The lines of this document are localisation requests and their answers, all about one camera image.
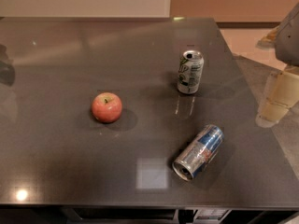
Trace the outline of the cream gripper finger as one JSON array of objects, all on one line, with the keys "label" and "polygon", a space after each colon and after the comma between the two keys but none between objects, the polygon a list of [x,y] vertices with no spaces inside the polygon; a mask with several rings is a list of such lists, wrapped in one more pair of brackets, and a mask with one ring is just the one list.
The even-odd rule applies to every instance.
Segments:
[{"label": "cream gripper finger", "polygon": [[288,65],[282,71],[271,72],[259,103],[256,123],[271,128],[299,102],[299,67]]}]

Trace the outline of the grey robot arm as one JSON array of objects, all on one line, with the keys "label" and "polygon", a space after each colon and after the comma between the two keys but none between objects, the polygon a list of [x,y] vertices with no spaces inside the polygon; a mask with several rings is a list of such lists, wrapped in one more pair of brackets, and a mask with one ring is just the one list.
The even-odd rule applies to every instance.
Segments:
[{"label": "grey robot arm", "polygon": [[279,123],[299,102],[299,4],[280,23],[275,38],[275,55],[287,66],[271,72],[260,101],[256,123],[270,128]]}]

